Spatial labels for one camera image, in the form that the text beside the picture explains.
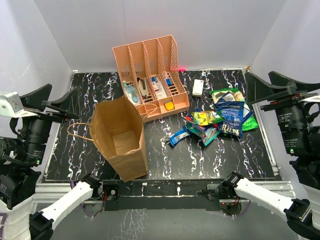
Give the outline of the green Chuba chips bag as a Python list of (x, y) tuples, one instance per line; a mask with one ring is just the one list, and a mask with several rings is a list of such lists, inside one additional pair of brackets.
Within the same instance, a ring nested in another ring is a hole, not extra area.
[[(220, 89), (220, 90), (212, 90), (210, 92), (210, 94), (211, 94), (211, 97), (212, 97), (212, 100), (213, 100), (214, 104), (216, 105), (218, 100), (219, 100), (219, 98), (221, 98), (225, 93), (227, 93), (227, 92), (234, 92), (235, 93), (237, 91), (240, 91), (240, 90), (238, 88), (223, 88), (223, 89)], [(253, 112), (252, 116), (247, 121), (243, 121), (243, 123), (242, 123), (242, 130), (244, 132), (256, 129), (258, 127), (259, 127), (259, 125), (258, 125), (257, 121), (254, 118), (254, 112)]]

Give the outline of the dark blue vinegar chips bag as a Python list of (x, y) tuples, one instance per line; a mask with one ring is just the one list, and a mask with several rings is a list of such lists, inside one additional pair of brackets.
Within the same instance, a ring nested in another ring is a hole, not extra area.
[(244, 102), (226, 101), (217, 103), (216, 112), (223, 118), (223, 121), (218, 124), (218, 129), (221, 132), (240, 138), (243, 136)]

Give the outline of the brown paper bag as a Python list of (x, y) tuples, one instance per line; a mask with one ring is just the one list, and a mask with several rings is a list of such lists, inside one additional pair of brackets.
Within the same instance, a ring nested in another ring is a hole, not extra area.
[[(133, 105), (125, 97), (99, 102), (95, 105), (90, 123), (78, 122), (68, 126), (71, 136), (91, 141), (108, 161), (123, 182), (148, 174), (144, 120), (140, 110), (151, 114), (157, 110), (154, 103)], [(75, 125), (87, 125), (90, 138), (70, 132)]]

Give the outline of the yellow green snack pack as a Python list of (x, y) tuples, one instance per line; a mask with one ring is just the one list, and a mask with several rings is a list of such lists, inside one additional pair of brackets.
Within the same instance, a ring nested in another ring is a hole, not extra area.
[(191, 115), (193, 117), (193, 122), (200, 126), (218, 124), (224, 120), (213, 110), (195, 111)]

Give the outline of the red green candy pack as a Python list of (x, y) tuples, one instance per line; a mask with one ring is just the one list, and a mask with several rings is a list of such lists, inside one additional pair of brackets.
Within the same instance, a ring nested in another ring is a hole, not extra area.
[(199, 137), (206, 147), (209, 145), (220, 133), (216, 127), (208, 128), (205, 132), (200, 133)]

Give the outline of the blue biscuit pack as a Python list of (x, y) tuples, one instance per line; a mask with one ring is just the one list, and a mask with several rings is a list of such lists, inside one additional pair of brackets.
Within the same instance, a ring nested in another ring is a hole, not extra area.
[(186, 115), (186, 116), (182, 116), (182, 118), (188, 123), (188, 124), (191, 124), (193, 127), (195, 127), (196, 129), (198, 129), (199, 131), (201, 132), (206, 132), (208, 129), (210, 129), (211, 127), (213, 127), (213, 125), (199, 125), (199, 124), (196, 124), (194, 122), (194, 118), (193, 116), (189, 116), (189, 115)]

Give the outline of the blue white wafer bar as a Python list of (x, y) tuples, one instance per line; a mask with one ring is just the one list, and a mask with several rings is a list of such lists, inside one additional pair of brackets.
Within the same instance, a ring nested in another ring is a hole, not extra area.
[(183, 126), (179, 131), (174, 133), (172, 136), (168, 138), (169, 144), (174, 147), (176, 144), (178, 144), (180, 141), (183, 139), (187, 138), (190, 136), (190, 132), (188, 129)]

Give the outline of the blue snack pouch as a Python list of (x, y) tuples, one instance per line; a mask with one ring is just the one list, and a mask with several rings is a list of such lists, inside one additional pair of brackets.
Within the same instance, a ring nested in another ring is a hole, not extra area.
[(250, 110), (249, 106), (247, 105), (245, 98), (243, 97), (240, 91), (237, 92), (230, 92), (228, 91), (222, 97), (219, 98), (217, 104), (222, 104), (225, 102), (243, 102), (243, 121), (247, 121), (252, 115), (253, 112)]

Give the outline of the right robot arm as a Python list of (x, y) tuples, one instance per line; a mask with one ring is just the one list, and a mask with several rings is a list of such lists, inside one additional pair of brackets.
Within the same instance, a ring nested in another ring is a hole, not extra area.
[(265, 81), (252, 72), (245, 74), (247, 101), (267, 101), (262, 111), (274, 111), (285, 152), (296, 157), (289, 164), (306, 192), (305, 198), (269, 190), (239, 173), (232, 172), (221, 183), (223, 194), (230, 199), (246, 199), (283, 219), (288, 227), (306, 240), (320, 238), (320, 117), (319, 83), (306, 83), (276, 71)]

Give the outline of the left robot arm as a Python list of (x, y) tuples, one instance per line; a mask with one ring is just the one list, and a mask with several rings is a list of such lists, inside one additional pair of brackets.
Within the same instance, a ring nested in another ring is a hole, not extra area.
[(66, 187), (40, 184), (39, 167), (54, 123), (80, 116), (79, 88), (50, 100), (51, 84), (25, 95), (0, 95), (0, 114), (13, 137), (0, 139), (0, 237), (49, 240), (61, 221), (86, 201), (100, 199), (103, 182), (92, 174)]

